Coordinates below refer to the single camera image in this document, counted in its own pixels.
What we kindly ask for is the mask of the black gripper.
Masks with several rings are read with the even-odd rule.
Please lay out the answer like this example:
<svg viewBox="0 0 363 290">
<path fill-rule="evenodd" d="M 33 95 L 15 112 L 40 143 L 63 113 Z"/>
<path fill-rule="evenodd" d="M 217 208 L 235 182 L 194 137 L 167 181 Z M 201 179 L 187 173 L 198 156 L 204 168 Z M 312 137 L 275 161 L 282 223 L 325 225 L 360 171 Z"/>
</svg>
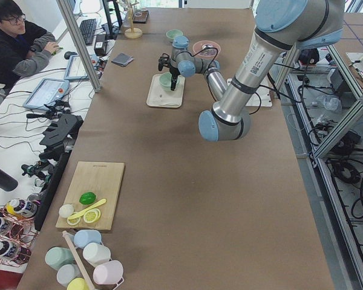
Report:
<svg viewBox="0 0 363 290">
<path fill-rule="evenodd" d="M 172 91 L 174 91 L 176 89 L 176 86 L 177 86 L 177 79 L 180 75 L 180 71 L 178 70 L 177 67 L 173 67 L 173 66 L 170 66 L 169 67 L 169 72 L 171 73 L 172 77 L 171 77 L 171 87 L 170 89 Z"/>
</svg>

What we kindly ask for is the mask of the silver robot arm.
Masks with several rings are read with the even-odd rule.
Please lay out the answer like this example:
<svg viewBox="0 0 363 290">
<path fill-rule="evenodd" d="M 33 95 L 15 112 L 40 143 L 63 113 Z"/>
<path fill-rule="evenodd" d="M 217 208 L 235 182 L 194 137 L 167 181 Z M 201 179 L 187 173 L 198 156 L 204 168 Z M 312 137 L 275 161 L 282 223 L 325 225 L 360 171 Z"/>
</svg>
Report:
<svg viewBox="0 0 363 290">
<path fill-rule="evenodd" d="M 198 120 L 200 135 L 207 141 L 243 138 L 250 129 L 246 104 L 278 56 L 293 46 L 304 50 L 337 43 L 342 37 L 344 1 L 260 1 L 249 51 L 230 83 L 221 75 L 218 62 L 193 56 L 189 40 L 177 37 L 166 66 L 178 76 L 202 74 L 215 103 Z"/>
</svg>

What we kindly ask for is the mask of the green bowl near arm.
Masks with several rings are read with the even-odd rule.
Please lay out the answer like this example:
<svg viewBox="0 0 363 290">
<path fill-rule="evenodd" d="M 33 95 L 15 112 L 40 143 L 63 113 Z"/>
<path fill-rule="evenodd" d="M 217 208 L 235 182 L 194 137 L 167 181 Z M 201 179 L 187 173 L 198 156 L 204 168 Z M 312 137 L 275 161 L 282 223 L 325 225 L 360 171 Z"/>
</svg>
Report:
<svg viewBox="0 0 363 290">
<path fill-rule="evenodd" d="M 176 37 L 183 36 L 183 35 L 184 35 L 184 33 L 178 29 L 168 30 L 166 32 L 166 38 L 167 38 L 167 40 L 170 41 L 170 43 L 173 43 L 173 41 Z"/>
</svg>

